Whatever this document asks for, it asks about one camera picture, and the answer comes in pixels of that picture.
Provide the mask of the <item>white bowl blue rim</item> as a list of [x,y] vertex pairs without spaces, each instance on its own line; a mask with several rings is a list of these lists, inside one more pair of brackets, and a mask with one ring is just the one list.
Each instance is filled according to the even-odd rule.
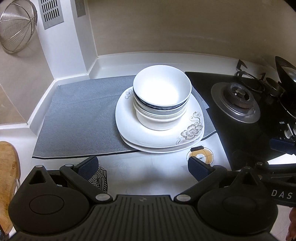
[[141,70],[133,80],[136,103],[152,115],[177,116],[186,109],[192,85],[184,72],[168,65]]

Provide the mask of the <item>beige ceramic bowl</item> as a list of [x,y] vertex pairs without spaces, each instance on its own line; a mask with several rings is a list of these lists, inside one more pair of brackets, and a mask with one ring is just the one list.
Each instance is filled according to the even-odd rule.
[[186,112],[185,108],[184,110],[180,111],[180,113],[175,114],[173,117],[156,117],[143,110],[137,103],[135,103],[135,100],[133,101],[133,107],[136,111],[136,116],[139,122],[143,126],[156,131],[165,131],[173,128],[181,121],[181,117]]

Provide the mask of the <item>grey and white mat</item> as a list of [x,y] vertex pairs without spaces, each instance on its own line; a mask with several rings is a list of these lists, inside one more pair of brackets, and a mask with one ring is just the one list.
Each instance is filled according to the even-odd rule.
[[115,106],[132,86],[132,76],[59,85],[39,133],[33,158],[56,169],[97,155],[107,171],[111,196],[176,196],[196,183],[187,167],[187,150],[169,154],[138,152],[121,139]]

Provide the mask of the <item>round wooden cutting board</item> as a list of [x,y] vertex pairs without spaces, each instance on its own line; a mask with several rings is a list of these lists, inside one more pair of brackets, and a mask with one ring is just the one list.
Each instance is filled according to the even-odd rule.
[[5,235],[9,234],[13,228],[8,208],[20,176],[20,162],[15,147],[1,141],[1,228]]

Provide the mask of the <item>black gas stove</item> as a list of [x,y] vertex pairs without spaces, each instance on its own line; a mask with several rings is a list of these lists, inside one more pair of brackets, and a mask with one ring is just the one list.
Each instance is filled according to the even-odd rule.
[[256,101],[260,108],[259,120],[255,123],[242,123],[227,116],[211,96],[211,88],[216,83],[241,84],[236,76],[201,72],[186,72],[186,75],[207,104],[207,113],[234,170],[240,169],[246,163],[254,163],[254,144],[260,138],[295,144],[295,118],[281,103],[284,95],[276,98],[273,103],[267,103],[262,99]]

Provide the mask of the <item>silver stove burner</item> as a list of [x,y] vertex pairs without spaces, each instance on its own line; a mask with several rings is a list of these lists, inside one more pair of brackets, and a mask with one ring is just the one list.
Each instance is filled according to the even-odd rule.
[[253,94],[236,82],[219,82],[212,86],[215,104],[227,116],[242,123],[255,123],[260,118],[260,108]]

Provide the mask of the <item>black pan support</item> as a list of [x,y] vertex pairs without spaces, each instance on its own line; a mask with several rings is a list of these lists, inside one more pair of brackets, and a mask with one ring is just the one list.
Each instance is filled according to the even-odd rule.
[[238,60],[236,66],[235,76],[238,78],[239,82],[247,87],[256,101],[265,100],[267,103],[273,103],[276,98],[285,92],[280,82],[266,77],[266,73],[261,73],[260,77],[255,77],[252,74],[246,72],[242,67],[247,68],[242,60]]

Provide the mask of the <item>grey wall vent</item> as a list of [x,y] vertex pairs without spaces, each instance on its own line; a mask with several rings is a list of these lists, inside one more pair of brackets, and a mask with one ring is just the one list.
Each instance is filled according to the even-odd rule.
[[64,22],[60,0],[38,0],[44,29]]

